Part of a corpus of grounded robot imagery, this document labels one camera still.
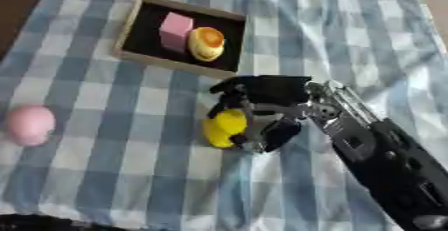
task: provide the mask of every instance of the yellow toy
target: yellow toy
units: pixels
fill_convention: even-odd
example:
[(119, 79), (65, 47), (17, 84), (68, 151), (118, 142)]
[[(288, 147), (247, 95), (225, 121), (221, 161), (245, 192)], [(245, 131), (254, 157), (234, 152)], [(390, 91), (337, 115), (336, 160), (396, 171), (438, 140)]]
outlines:
[(230, 137), (242, 133), (246, 127), (246, 116), (239, 109), (226, 109), (212, 119), (205, 119), (203, 123), (205, 137), (213, 146), (219, 148), (232, 147)]

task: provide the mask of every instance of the pink cube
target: pink cube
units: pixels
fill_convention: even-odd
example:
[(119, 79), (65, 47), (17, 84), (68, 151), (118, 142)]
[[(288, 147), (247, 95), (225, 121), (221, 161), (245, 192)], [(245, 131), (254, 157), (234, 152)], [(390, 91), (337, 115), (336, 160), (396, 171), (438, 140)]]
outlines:
[(170, 12), (160, 26), (160, 40), (163, 47), (185, 52), (188, 33), (193, 29), (193, 19)]

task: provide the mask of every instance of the wooden tray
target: wooden tray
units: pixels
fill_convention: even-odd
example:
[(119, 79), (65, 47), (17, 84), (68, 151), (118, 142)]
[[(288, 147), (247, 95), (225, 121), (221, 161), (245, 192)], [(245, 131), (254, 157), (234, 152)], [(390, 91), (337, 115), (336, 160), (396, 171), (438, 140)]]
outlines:
[[(169, 12), (193, 18), (195, 28), (209, 26), (220, 30), (226, 38), (224, 53), (213, 62), (202, 62), (188, 50), (181, 54), (165, 49), (160, 42), (159, 27)], [(235, 13), (169, 0), (137, 0), (114, 54), (147, 64), (227, 78), (238, 71), (245, 24), (245, 17)]]

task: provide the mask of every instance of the pink ball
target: pink ball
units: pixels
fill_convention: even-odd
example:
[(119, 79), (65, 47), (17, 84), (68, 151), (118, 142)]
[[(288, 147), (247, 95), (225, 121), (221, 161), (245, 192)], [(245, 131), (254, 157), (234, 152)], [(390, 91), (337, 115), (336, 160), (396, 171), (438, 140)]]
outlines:
[(19, 145), (38, 146), (48, 140), (56, 126), (53, 113), (42, 106), (21, 106), (8, 113), (7, 132)]

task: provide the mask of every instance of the blue and white checkered cloth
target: blue and white checkered cloth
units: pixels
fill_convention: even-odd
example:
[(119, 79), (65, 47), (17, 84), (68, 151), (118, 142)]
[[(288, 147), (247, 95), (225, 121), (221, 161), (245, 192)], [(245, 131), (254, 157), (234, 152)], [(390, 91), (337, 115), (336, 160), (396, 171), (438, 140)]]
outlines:
[[(58, 125), (37, 148), (1, 139), (0, 213), (148, 230), (399, 230), (312, 124), (271, 154), (209, 147), (200, 122), (216, 80), (111, 56), (133, 1), (41, 0), (30, 16), (0, 68), (1, 117), (44, 104)], [(448, 166), (446, 52), (420, 0), (177, 1), (248, 15), (240, 74), (346, 83)]]

